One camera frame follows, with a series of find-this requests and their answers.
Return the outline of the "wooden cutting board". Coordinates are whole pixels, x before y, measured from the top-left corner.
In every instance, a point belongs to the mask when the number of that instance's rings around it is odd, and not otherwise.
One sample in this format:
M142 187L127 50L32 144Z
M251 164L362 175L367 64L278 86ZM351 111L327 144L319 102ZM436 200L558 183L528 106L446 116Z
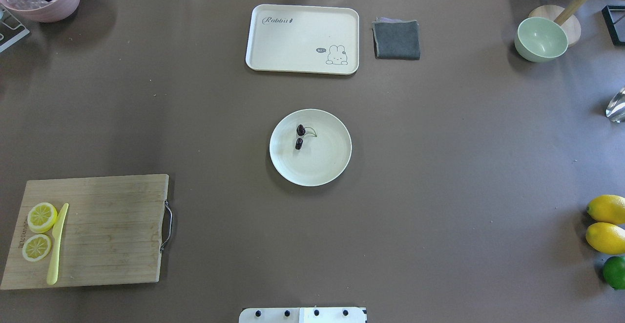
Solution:
M2 290L46 289L50 256L22 257L33 235L27 214L47 201L68 204L54 287L150 283L161 271L167 174L29 180L13 231Z

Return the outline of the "dark red cherry pair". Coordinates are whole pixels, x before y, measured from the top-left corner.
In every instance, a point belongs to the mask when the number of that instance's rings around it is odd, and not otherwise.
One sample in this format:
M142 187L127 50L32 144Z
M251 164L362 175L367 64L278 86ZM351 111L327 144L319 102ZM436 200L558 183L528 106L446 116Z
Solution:
M296 150L300 150L303 147L303 143L304 143L304 139L303 137L306 135L310 135L312 137L317 137L318 134L317 132L312 128L312 127L305 127L304 125L300 124L297 125L295 132L297 134L297 139L295 141L295 149Z

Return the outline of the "steel scoop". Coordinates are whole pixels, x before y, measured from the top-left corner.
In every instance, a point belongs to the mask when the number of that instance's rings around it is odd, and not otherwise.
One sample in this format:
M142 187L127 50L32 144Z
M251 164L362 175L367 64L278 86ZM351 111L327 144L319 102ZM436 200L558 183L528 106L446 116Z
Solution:
M605 117L614 123L625 121L625 87L623 86L609 101L605 109Z

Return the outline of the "cream round plate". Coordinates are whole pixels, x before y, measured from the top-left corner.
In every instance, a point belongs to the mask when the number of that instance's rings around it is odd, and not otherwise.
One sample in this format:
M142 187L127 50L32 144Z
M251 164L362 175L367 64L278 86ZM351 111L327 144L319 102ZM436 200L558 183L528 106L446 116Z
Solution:
M295 149L297 125L312 127L318 134L304 136ZM288 114L274 128L269 140L271 162L277 172L295 185L317 187L334 181L344 172L352 156L350 132L334 114L320 109L302 109Z

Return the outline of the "cream rabbit tray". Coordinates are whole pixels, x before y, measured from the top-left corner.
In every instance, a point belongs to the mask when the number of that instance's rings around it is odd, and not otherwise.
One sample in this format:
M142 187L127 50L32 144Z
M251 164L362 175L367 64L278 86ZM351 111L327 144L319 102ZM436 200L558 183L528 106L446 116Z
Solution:
M350 8L260 4L251 14L246 64L256 71L354 74L359 15Z

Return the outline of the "mint green bowl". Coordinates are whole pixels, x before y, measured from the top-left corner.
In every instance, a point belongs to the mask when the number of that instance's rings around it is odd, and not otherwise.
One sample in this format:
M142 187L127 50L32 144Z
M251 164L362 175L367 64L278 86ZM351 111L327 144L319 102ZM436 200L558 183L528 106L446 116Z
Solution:
M529 17L517 27L514 48L525 60L545 63L562 56L567 51L568 37L554 21Z

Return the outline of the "whole lemon front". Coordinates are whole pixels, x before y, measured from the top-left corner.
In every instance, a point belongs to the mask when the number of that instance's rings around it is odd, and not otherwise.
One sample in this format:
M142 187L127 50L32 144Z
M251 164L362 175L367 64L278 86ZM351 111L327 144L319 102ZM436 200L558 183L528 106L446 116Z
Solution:
M625 253L625 230L611 223L591 224L585 232L585 240L595 250L608 254Z

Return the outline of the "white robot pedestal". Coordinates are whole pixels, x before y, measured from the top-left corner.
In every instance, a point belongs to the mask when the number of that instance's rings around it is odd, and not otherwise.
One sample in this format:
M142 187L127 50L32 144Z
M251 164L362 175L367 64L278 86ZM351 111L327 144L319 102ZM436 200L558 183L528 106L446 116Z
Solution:
M366 323L361 307L272 307L248 308L239 314L239 323Z

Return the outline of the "green lime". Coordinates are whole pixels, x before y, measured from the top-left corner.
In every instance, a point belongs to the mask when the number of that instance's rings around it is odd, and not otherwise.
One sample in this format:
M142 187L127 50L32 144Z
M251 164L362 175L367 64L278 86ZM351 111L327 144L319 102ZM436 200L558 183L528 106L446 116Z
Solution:
M602 275L605 282L614 290L625 289L625 257L613 256L603 265Z

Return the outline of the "lemon slice near edge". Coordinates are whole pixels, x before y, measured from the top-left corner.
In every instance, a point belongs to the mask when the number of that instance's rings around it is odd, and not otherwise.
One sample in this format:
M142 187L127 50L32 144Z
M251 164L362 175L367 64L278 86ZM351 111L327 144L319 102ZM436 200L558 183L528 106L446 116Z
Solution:
M42 234L54 227L58 218L57 209L48 202L42 202L29 210L27 225L35 234Z

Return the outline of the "whole lemon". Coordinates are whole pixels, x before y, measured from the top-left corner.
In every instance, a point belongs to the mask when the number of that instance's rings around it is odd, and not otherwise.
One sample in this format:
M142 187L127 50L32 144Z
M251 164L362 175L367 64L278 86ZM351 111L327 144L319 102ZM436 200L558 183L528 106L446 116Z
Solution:
M625 253L625 230L611 223L591 224L585 232L585 240L595 250L608 254Z
M595 221L624 224L625 198L616 194L602 194L588 203L586 211Z

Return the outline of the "wooden cup stand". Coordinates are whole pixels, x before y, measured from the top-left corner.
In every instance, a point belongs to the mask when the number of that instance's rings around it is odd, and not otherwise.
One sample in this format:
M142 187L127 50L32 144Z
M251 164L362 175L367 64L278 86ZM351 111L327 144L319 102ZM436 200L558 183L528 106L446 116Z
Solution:
M558 5L541 5L528 16L545 18L558 24L567 35L568 46L572 47L581 37L581 25L575 13L586 1L588 0L573 0L566 8Z

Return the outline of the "white cup rack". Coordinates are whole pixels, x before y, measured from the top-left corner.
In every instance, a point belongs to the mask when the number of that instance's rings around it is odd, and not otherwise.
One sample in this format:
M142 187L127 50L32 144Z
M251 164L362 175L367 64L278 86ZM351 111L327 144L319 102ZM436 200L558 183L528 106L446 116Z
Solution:
M0 52L30 34L29 29L3 5L0 6Z

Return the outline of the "grey folded cloth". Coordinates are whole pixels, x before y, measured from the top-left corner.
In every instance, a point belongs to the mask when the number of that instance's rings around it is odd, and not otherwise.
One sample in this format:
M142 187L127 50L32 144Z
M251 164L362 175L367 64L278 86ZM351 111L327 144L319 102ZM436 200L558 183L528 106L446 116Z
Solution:
M375 56L383 60L419 60L419 23L380 17L372 22Z

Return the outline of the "lemon slice inner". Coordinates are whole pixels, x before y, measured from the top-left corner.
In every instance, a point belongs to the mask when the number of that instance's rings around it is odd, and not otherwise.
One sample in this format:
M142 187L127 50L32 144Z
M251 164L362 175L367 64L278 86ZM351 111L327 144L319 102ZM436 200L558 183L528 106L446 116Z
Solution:
M22 257L26 261L42 260L53 247L52 240L46 234L35 234L29 237L23 245Z

